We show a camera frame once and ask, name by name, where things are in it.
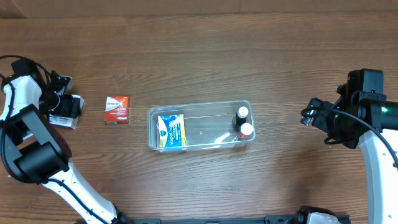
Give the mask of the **white medicine box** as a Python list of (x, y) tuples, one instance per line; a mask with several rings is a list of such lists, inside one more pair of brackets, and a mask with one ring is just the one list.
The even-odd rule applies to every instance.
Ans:
[(85, 100), (80, 95), (64, 95), (55, 112), (49, 116), (50, 124), (76, 129)]

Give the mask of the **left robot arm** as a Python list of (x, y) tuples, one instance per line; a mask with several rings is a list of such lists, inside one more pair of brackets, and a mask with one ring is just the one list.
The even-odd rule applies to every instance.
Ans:
[(13, 74), (3, 77), (1, 161), (7, 173), (25, 184), (43, 185), (64, 199), (86, 223), (130, 223), (80, 174), (72, 150), (50, 118), (79, 118), (83, 100), (69, 94), (73, 78), (14, 55)]

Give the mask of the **blue Vicks VapoDrops box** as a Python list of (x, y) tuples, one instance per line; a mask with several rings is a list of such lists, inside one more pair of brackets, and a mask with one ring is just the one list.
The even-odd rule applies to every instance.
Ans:
[(159, 147), (180, 147), (187, 144), (183, 114), (162, 115), (157, 118)]

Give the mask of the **clear plastic container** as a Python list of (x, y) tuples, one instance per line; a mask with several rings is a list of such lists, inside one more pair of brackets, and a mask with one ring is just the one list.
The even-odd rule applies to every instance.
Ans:
[[(249, 110), (246, 123), (252, 124), (253, 134), (240, 141), (239, 132), (232, 126), (236, 111), (245, 106)], [(187, 144), (180, 147), (159, 147), (158, 116), (183, 114)], [(185, 152), (241, 147), (255, 140), (256, 128), (251, 103), (246, 100), (193, 103), (152, 107), (147, 112), (147, 145), (158, 152)]]

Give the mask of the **dark bottle white cap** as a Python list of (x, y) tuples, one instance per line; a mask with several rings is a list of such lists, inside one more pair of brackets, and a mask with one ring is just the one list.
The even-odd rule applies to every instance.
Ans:
[(236, 114), (232, 120), (232, 126), (236, 132), (240, 131), (241, 126), (246, 122), (248, 114), (249, 114), (249, 110), (245, 106), (240, 107), (236, 111)]

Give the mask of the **red medicine box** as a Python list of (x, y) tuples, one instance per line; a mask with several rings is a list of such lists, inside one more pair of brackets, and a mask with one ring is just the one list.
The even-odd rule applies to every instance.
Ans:
[(128, 124), (129, 97), (107, 96), (104, 122), (106, 124)]

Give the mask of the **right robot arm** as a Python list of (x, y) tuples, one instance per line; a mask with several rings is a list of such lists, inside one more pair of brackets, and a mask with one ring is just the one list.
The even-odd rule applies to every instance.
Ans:
[(397, 103), (384, 94), (381, 70), (348, 73), (335, 103), (312, 98), (300, 122), (327, 134), (326, 145), (360, 148), (364, 158), (369, 223), (397, 223)]

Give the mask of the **orange bottle white cap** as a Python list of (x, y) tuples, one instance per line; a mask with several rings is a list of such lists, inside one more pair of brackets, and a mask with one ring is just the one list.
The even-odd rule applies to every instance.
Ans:
[(252, 124), (250, 123), (244, 123), (241, 125), (239, 134), (238, 134), (238, 139), (240, 141), (247, 140), (254, 132), (254, 128)]

